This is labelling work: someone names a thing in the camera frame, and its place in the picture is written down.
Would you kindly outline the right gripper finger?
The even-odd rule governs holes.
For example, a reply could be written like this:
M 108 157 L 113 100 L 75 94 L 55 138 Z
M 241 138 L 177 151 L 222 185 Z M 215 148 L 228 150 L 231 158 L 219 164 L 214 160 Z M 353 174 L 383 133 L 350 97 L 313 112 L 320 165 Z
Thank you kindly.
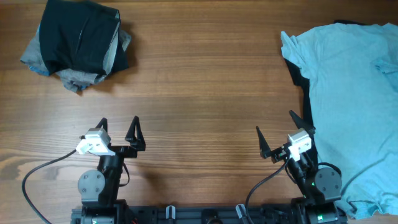
M 259 139 L 260 155 L 263 159 L 266 159 L 271 156 L 271 149 L 258 126 L 256 127 L 256 132 Z
M 308 134 L 315 134 L 316 128 L 308 123 L 306 123 L 298 114 L 296 114 L 293 110 L 289 111 L 289 115 L 291 116 L 293 122 L 295 123 L 298 129 L 303 128 Z

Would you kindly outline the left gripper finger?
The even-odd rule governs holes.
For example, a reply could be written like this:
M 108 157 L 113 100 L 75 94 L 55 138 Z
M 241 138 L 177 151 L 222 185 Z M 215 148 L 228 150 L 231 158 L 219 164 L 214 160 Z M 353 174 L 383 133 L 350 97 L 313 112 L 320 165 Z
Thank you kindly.
M 135 116 L 125 136 L 125 140 L 136 151 L 145 151 L 146 142 L 141 131 L 139 117 Z
M 102 118 L 96 125 L 95 129 L 108 132 L 108 120 L 106 118 Z

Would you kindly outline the light blue t-shirt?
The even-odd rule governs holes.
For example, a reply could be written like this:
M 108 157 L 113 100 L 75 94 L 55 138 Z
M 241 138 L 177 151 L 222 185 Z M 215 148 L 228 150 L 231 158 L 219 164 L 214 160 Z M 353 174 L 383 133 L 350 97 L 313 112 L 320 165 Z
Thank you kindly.
M 355 219 L 397 214 L 397 26 L 335 23 L 282 32 L 282 56 L 309 82 L 318 160 L 342 172 Z

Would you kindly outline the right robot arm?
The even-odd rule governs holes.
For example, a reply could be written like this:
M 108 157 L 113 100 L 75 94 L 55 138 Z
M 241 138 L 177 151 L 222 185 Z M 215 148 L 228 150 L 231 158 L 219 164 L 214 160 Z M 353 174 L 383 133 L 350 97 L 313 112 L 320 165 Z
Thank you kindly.
M 347 223 L 344 211 L 336 206 L 341 199 L 342 173 L 333 164 L 316 162 L 308 152 L 315 148 L 316 128 L 306 123 L 294 111 L 289 111 L 297 131 L 287 136 L 287 142 L 272 150 L 259 128 L 259 149 L 262 158 L 270 158 L 273 163 L 284 164 L 270 176 L 252 188 L 250 194 L 266 181 L 285 170 L 297 185 L 302 196 L 293 198 L 289 204 L 263 205 L 259 223 Z

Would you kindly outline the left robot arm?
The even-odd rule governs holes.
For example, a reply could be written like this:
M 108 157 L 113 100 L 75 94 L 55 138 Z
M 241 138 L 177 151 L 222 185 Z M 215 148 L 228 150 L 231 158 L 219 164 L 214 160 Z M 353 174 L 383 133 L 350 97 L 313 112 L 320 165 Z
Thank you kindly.
M 72 223 L 117 224 L 137 223 L 134 212 L 124 199 L 118 199 L 123 172 L 127 172 L 126 158 L 136 158 L 139 151 L 145 151 L 146 143 L 141 131 L 139 117 L 135 116 L 127 131 L 127 146 L 114 146 L 108 134 L 108 122 L 103 118 L 95 128 L 81 137 L 76 151 L 99 156 L 96 169 L 86 171 L 78 180 L 82 208 L 73 210 Z

